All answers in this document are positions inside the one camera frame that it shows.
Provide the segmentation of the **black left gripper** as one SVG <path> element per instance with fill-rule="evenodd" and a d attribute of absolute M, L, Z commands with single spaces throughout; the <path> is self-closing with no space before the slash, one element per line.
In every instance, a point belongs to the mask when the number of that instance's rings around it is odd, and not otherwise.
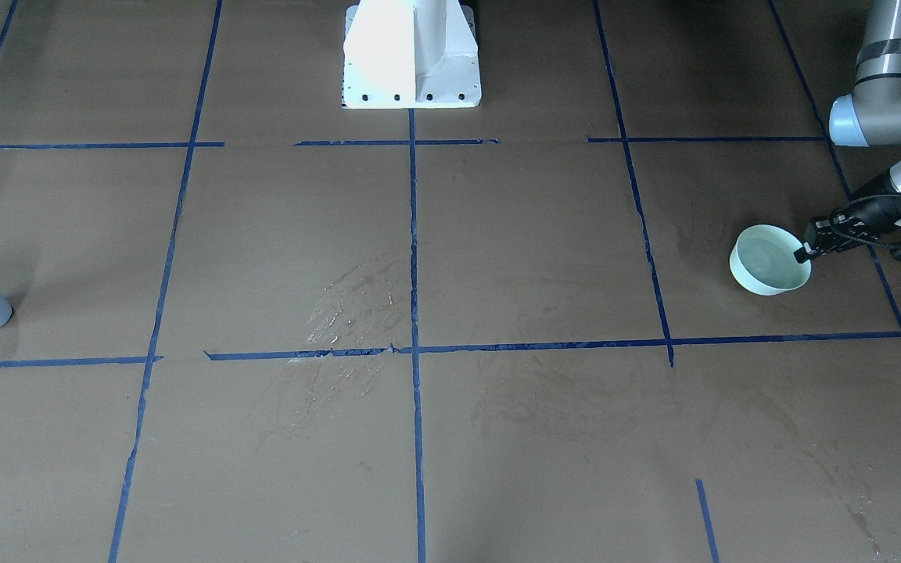
<path fill-rule="evenodd" d="M 876 176 L 854 193 L 849 213 L 813 217 L 801 239 L 798 264 L 862 246 L 887 247 L 901 261 L 901 193 L 889 175 Z"/>

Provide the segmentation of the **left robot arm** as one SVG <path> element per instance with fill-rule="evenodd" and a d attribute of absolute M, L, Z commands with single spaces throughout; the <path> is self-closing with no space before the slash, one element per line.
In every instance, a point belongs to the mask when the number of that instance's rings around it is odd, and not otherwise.
<path fill-rule="evenodd" d="M 901 1 L 872 2 L 855 84 L 834 101 L 828 132 L 839 146 L 901 145 Z M 901 160 L 812 218 L 794 257 L 804 264 L 861 246 L 885 247 L 901 261 Z"/>

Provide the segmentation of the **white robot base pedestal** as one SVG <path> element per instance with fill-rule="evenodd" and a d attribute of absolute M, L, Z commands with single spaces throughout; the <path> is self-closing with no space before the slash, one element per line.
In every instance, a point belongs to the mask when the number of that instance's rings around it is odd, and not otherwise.
<path fill-rule="evenodd" d="M 482 96 L 475 1 L 360 1 L 347 8 L 344 107 L 473 108 Z"/>

